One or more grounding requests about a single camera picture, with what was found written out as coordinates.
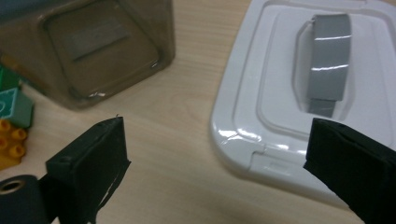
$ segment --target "gray object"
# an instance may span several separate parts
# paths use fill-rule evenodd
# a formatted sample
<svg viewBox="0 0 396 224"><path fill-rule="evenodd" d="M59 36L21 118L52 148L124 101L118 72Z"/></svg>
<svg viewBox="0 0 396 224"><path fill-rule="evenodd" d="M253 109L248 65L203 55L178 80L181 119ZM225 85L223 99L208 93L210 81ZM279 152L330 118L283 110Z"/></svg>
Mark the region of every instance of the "gray object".
<svg viewBox="0 0 396 224"><path fill-rule="evenodd" d="M351 27L347 14L314 17L308 112L331 117L342 101L349 67Z"/></svg>

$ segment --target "black plastic part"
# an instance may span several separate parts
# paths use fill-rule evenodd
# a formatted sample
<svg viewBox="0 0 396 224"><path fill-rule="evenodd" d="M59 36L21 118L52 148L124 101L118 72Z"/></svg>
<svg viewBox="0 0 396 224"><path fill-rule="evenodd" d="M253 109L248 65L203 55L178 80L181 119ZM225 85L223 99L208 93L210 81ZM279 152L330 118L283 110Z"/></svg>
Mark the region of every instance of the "black plastic part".
<svg viewBox="0 0 396 224"><path fill-rule="evenodd" d="M314 119L304 168L365 223L396 223L396 152L346 125Z"/></svg>
<svg viewBox="0 0 396 224"><path fill-rule="evenodd" d="M62 224L95 223L97 212L119 186L129 164L123 119L92 126L47 161L42 188L56 195L56 202L51 197L45 201L52 211L49 218L58 213Z"/></svg>
<svg viewBox="0 0 396 224"><path fill-rule="evenodd" d="M0 182L0 223L49 223L34 176L18 175Z"/></svg>
<svg viewBox="0 0 396 224"><path fill-rule="evenodd" d="M39 181L20 175L0 182L0 223L95 223L130 163L123 119L99 122L48 160Z"/></svg>

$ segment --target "screw hole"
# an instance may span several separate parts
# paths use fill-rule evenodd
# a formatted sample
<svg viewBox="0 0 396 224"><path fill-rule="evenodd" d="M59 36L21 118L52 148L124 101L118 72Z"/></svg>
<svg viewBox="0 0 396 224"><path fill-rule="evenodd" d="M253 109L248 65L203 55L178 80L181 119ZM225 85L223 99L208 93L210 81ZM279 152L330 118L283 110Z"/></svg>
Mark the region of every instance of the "screw hole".
<svg viewBox="0 0 396 224"><path fill-rule="evenodd" d="M13 180L10 181L0 188L0 195L9 194L21 189L24 185L24 181L22 180Z"/></svg>

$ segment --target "yellow lego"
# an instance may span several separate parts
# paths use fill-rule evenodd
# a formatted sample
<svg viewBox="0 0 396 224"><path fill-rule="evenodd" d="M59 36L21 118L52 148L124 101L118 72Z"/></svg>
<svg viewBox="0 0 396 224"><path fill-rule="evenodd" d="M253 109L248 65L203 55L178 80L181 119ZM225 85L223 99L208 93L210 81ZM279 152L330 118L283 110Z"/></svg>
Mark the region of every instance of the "yellow lego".
<svg viewBox="0 0 396 224"><path fill-rule="evenodd" d="M26 137L24 129L14 127L6 119L0 119L0 170L21 163L21 157L26 151L23 146Z"/></svg>

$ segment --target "lego brick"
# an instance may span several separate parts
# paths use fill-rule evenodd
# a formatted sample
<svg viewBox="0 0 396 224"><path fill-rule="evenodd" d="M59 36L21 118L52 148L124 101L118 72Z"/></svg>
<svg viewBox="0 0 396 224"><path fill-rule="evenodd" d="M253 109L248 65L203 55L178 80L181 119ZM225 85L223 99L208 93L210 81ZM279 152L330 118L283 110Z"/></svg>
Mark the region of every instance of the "lego brick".
<svg viewBox="0 0 396 224"><path fill-rule="evenodd" d="M14 127L8 120L0 119L0 170L21 163L25 154L24 140L27 132Z"/></svg>
<svg viewBox="0 0 396 224"><path fill-rule="evenodd" d="M0 64L0 91L18 88L19 85L19 76Z"/></svg>
<svg viewBox="0 0 396 224"><path fill-rule="evenodd" d="M33 102L18 88L0 92L0 119L13 125L28 128L32 122Z"/></svg>

